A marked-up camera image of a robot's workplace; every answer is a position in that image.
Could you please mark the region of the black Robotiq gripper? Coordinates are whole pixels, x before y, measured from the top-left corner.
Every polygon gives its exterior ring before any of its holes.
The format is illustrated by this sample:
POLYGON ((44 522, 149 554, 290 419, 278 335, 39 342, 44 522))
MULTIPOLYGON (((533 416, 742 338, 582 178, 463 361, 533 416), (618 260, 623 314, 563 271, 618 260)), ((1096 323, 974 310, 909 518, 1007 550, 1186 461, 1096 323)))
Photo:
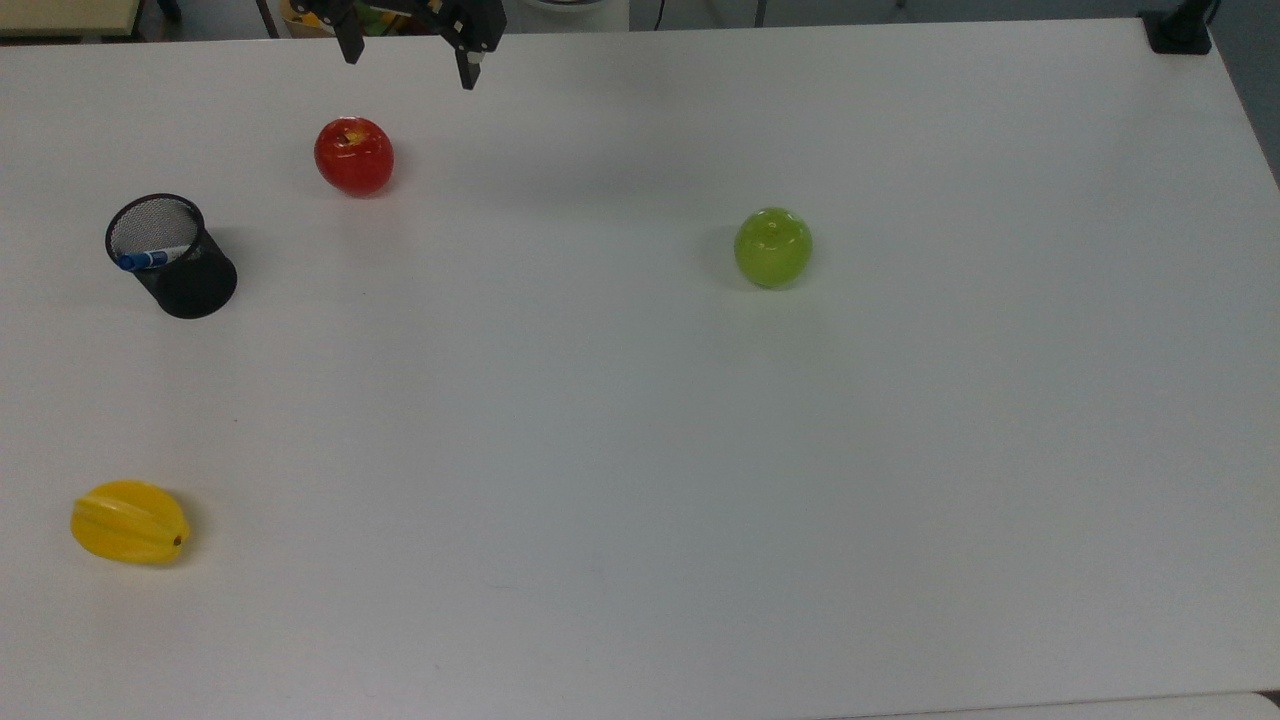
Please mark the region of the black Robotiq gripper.
MULTIPOLYGON (((453 49, 460 82, 474 90, 481 61, 497 47, 506 32, 506 10, 500 1, 366 1, 374 10, 408 17, 442 36, 453 49)), ((292 1, 291 9, 314 14, 332 29, 344 61, 353 65, 364 53, 364 32, 356 1, 292 1)))

